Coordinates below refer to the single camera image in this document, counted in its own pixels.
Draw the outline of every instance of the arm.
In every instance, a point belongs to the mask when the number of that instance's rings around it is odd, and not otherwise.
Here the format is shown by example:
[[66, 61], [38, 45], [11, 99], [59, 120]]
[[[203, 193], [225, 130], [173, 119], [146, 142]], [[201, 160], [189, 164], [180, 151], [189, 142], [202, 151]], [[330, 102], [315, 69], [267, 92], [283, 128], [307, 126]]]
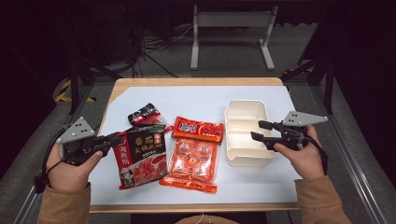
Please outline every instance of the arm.
[[[61, 162], [49, 172], [37, 223], [88, 223], [91, 203], [90, 172], [102, 158], [98, 151], [80, 166]], [[59, 146], [49, 154], [47, 170], [60, 160]]]
[[[306, 126], [307, 133], [321, 146], [316, 129]], [[295, 180], [297, 198], [303, 213], [303, 223], [350, 223], [332, 181], [323, 172], [318, 149], [308, 143], [300, 151], [275, 144], [274, 149], [288, 158], [303, 178]]]

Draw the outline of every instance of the black and red package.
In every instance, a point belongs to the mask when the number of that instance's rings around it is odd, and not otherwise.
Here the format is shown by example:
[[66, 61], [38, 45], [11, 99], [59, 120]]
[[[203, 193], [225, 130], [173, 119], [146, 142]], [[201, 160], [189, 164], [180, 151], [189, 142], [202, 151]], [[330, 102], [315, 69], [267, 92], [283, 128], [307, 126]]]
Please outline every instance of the black and red package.
[[166, 121], [160, 111], [151, 103], [148, 103], [138, 111], [129, 115], [128, 121], [134, 127], [146, 127], [151, 124], [165, 124], [165, 132], [173, 129], [173, 126]]
[[119, 134], [114, 146], [119, 166], [120, 189], [130, 189], [167, 175], [164, 124], [133, 127]]

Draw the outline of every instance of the table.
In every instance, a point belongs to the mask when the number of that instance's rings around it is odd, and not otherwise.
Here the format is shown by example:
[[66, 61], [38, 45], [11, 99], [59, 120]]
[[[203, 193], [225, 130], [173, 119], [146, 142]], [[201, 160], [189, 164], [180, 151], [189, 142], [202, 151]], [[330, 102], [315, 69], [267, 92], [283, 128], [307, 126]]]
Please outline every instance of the table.
[[[117, 80], [110, 95], [100, 134], [126, 130], [130, 127], [127, 114], [146, 103], [153, 103], [170, 123], [176, 115], [202, 121], [224, 121], [224, 109], [229, 100], [235, 98], [263, 100], [269, 120], [273, 121], [285, 118], [294, 109], [286, 87], [274, 77], [122, 78]], [[176, 141], [166, 133], [165, 142], [170, 155], [170, 148]], [[215, 180], [218, 192], [213, 195], [160, 186], [158, 181], [119, 190], [118, 166], [110, 150], [90, 176], [91, 212], [141, 214], [298, 209], [293, 179], [300, 177], [286, 158], [276, 154], [263, 168], [232, 167], [227, 162], [225, 148], [223, 141], [219, 147]]]

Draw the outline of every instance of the snack bag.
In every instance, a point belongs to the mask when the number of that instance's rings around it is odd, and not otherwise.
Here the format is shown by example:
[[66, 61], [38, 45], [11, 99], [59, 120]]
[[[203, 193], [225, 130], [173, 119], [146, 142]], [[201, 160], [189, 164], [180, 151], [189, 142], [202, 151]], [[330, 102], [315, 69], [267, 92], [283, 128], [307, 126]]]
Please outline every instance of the snack bag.
[[169, 175], [160, 185], [216, 193], [213, 184], [218, 156], [218, 144], [196, 139], [178, 138], [174, 146]]
[[128, 120], [134, 127], [146, 127], [151, 124], [165, 124], [165, 132], [168, 132], [173, 128], [173, 126], [168, 124], [166, 119], [161, 115], [160, 111], [150, 103], [129, 115]]
[[120, 133], [123, 141], [113, 147], [120, 189], [146, 184], [167, 174], [164, 128], [164, 124], [155, 124]]
[[221, 144], [224, 124], [176, 117], [172, 137], [193, 138]]

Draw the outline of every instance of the brown sleeve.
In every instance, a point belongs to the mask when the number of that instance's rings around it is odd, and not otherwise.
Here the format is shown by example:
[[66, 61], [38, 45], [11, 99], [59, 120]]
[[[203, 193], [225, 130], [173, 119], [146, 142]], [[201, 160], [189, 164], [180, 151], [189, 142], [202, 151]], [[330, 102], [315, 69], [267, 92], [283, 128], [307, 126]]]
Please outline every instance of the brown sleeve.
[[88, 223], [91, 186], [82, 191], [69, 192], [46, 187], [43, 193], [37, 224]]
[[295, 180], [295, 183], [302, 223], [351, 223], [328, 176]]

